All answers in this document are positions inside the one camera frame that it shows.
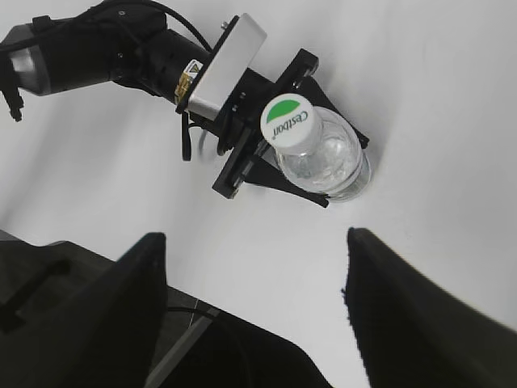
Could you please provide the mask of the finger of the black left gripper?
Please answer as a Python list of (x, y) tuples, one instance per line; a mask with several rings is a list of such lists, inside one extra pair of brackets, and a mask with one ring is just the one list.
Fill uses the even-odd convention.
[(242, 171), (244, 182), (299, 197), (324, 209), (329, 206), (330, 202), (326, 194), (307, 192), (287, 179), (280, 170), (275, 151), (270, 146), (267, 146), (262, 153), (248, 156), (245, 162)]
[(370, 139), (361, 133), (330, 101), (323, 89), (313, 77), (305, 78), (298, 86), (298, 93), (304, 96), (312, 105), (326, 108), (343, 118), (354, 130), (362, 148), (367, 148)]

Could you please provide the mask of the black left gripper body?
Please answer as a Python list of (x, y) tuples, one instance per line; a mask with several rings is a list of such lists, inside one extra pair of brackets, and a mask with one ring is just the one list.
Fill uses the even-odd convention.
[(190, 129), (198, 127), (211, 131), (219, 138), (218, 151), (231, 151), (212, 189), (227, 199), (233, 199), (242, 183), (245, 159), (262, 153), (269, 144), (260, 129), (263, 109), (277, 95), (295, 91), (301, 82), (312, 76), (318, 67), (318, 59), (301, 49), (287, 69), (274, 83), (247, 70), (230, 95), (222, 110), (222, 118), (214, 121), (200, 115), (183, 114), (183, 159), (191, 159)]

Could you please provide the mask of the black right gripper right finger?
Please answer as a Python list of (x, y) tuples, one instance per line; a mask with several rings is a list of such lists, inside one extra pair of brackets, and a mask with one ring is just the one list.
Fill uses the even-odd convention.
[(514, 387), (516, 333), (466, 305), (364, 228), (343, 289), (372, 387)]

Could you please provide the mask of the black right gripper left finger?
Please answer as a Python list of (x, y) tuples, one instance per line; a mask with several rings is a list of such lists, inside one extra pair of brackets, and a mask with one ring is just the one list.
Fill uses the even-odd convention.
[(26, 387), (142, 387), (166, 309), (166, 236), (149, 233), (27, 336)]

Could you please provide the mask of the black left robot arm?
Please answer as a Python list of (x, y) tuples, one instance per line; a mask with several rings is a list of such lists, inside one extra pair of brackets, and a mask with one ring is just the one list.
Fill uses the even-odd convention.
[(314, 79), (319, 60), (298, 51), (275, 81), (250, 68), (266, 32), (248, 15), (231, 19), (210, 45), (190, 23), (185, 37), (155, 1), (104, 1), (69, 19), (34, 18), (1, 43), (1, 92), (21, 120), (21, 91), (52, 95), (114, 82), (171, 102), (181, 116), (182, 157), (193, 128), (213, 134), (227, 158), (213, 189), (233, 198), (243, 183), (321, 207), (368, 185), (369, 140)]

